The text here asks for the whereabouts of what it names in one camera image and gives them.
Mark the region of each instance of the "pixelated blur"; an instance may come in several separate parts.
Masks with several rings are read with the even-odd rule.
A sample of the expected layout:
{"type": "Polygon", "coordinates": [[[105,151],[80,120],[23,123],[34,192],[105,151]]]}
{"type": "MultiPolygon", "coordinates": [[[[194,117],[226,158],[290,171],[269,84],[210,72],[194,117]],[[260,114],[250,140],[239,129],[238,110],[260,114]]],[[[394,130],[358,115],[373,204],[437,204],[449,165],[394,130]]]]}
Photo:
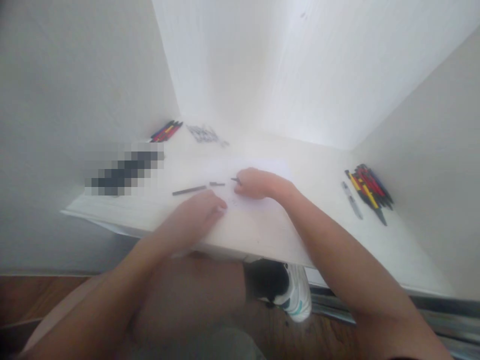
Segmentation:
{"type": "Polygon", "coordinates": [[[163,145],[159,143],[109,144],[90,151],[85,160],[87,195],[131,195],[139,179],[149,178],[151,170],[162,169],[163,145]]]}

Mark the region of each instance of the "desk surface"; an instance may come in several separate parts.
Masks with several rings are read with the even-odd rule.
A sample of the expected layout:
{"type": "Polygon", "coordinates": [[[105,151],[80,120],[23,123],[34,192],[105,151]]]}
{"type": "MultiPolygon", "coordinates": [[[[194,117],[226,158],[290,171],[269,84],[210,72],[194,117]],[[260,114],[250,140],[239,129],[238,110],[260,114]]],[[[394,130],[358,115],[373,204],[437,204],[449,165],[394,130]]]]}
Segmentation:
{"type": "MultiPolygon", "coordinates": [[[[205,169],[212,161],[225,164],[224,176],[228,179],[235,176],[230,173],[235,167],[232,159],[282,159],[288,164],[297,188],[360,241],[402,286],[431,294],[453,295],[450,284],[397,213],[384,210],[388,226],[383,226],[348,183],[363,220],[356,217],[340,183],[347,179],[344,170],[368,163],[367,159],[359,161],[349,151],[274,135],[219,135],[223,135],[230,146],[197,143],[185,127],[181,128],[164,144],[163,169],[152,170],[149,178],[139,180],[140,186],[132,188],[131,195],[116,198],[81,195],[64,213],[128,227],[141,236],[153,231],[179,203],[192,196],[172,196],[172,192],[208,184],[211,174],[205,169]]],[[[222,180],[211,178],[209,181],[222,180]]],[[[228,197],[233,186],[227,183],[226,187],[213,190],[221,197],[228,197]]],[[[258,209],[231,206],[204,240],[204,245],[313,267],[295,228],[279,205],[258,209]]],[[[316,270],[308,273],[312,283],[325,285],[316,270]]]]}

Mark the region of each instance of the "forearm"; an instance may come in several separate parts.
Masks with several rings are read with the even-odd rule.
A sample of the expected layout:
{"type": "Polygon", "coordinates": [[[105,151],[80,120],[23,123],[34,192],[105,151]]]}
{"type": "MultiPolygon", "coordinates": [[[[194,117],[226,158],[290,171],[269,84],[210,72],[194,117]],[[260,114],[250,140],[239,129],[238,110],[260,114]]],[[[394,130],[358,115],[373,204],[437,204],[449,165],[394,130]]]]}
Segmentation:
{"type": "Polygon", "coordinates": [[[388,271],[290,182],[278,186],[272,196],[285,208],[326,283],[354,315],[417,314],[388,271]]]}
{"type": "Polygon", "coordinates": [[[161,255],[143,240],[24,356],[28,359],[108,358],[124,340],[161,255]]]}

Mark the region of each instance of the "floor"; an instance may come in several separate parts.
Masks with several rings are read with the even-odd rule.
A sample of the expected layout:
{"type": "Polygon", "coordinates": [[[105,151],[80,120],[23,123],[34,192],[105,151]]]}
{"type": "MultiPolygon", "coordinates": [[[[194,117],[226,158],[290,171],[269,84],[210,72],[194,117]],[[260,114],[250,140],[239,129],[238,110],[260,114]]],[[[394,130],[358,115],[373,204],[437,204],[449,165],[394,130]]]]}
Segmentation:
{"type": "MultiPolygon", "coordinates": [[[[25,334],[12,332],[11,324],[23,323],[26,332],[33,331],[38,319],[87,279],[0,276],[0,327],[10,336],[21,338],[16,342],[22,343],[25,334]]],[[[231,314],[227,321],[247,332],[267,359],[363,358],[354,327],[317,314],[297,324],[280,309],[269,309],[265,303],[254,301],[231,314]]]]}

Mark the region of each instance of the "sheet of paper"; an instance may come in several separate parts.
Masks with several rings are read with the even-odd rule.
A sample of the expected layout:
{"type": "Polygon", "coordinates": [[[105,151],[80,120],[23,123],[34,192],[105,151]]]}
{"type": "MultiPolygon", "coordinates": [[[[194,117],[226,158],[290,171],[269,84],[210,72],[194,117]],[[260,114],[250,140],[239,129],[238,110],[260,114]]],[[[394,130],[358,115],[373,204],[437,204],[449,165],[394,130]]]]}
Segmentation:
{"type": "Polygon", "coordinates": [[[215,158],[207,162],[203,176],[209,182],[225,184],[210,188],[226,201],[230,209],[262,210],[279,207],[280,205],[270,198],[254,200],[234,192],[237,183],[232,178],[236,178],[240,170],[249,167],[268,171],[288,180],[292,178],[287,163],[280,158],[215,158]]]}

